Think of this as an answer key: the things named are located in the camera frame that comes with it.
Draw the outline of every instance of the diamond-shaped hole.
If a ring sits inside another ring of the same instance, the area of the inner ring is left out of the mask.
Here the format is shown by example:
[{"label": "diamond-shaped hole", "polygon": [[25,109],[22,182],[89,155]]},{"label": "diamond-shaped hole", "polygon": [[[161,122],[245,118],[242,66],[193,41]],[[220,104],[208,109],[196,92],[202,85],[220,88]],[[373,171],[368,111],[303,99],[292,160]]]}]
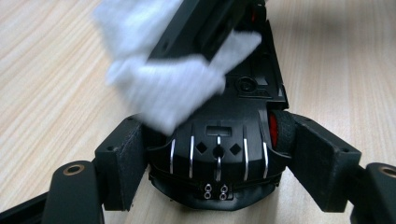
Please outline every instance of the diamond-shaped hole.
[{"label": "diamond-shaped hole", "polygon": [[235,144],[235,145],[233,145],[233,146],[230,148],[230,151],[231,151],[234,155],[238,154],[238,152],[240,152],[241,150],[242,150],[242,148],[241,148],[240,146],[238,146],[238,144]]},{"label": "diamond-shaped hole", "polygon": [[207,146],[201,142],[198,144],[197,149],[199,152],[201,152],[201,154],[204,154],[204,152],[207,150]]}]

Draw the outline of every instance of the wood grain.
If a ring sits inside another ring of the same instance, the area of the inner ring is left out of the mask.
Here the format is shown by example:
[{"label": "wood grain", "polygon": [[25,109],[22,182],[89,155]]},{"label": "wood grain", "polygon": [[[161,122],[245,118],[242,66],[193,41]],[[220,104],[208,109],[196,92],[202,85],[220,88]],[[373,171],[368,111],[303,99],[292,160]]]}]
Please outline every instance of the wood grain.
[{"label": "wood grain", "polygon": [[[133,111],[105,85],[99,1],[0,1],[0,211],[48,190],[62,164],[90,161]],[[396,164],[396,2],[269,1],[290,111]],[[106,223],[348,223],[325,214],[286,171],[266,199],[236,212],[193,211],[144,177],[129,213]]]}]

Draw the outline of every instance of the white cloth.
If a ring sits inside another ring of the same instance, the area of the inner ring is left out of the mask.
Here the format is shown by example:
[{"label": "white cloth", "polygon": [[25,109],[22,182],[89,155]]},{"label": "white cloth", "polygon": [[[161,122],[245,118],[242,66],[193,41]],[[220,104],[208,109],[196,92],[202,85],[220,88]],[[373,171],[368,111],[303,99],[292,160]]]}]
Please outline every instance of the white cloth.
[{"label": "white cloth", "polygon": [[181,3],[104,0],[94,11],[113,59],[107,83],[142,112],[142,122],[167,135],[211,96],[222,93],[224,75],[261,43],[259,34],[231,32],[211,63],[202,55],[148,60]]}]

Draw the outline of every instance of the tabletop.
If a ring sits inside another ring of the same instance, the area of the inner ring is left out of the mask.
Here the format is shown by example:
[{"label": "tabletop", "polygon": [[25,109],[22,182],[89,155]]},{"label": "tabletop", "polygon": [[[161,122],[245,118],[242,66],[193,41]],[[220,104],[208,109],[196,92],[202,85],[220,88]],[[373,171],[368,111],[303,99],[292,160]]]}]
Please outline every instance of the tabletop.
[{"label": "tabletop", "polygon": [[[91,161],[136,111],[105,82],[111,61],[92,19],[98,0],[0,1],[0,211],[47,191],[53,172]],[[373,161],[396,165],[396,1],[267,4],[290,112]],[[236,212],[197,211],[140,183],[106,223],[348,223],[326,214],[286,170],[276,191]]]}]

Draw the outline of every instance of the crumpled white paper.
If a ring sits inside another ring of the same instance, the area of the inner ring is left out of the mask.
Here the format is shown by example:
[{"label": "crumpled white paper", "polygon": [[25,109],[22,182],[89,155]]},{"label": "crumpled white paper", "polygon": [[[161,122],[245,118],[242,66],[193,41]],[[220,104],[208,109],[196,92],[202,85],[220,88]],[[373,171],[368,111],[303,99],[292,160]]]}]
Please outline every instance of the crumpled white paper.
[{"label": "crumpled white paper", "polygon": [[107,83],[141,112],[143,123],[167,135],[211,96],[222,93],[224,75],[261,43],[259,34],[231,32],[210,63],[202,55],[148,60],[181,3],[104,0],[94,11],[113,59]]}]

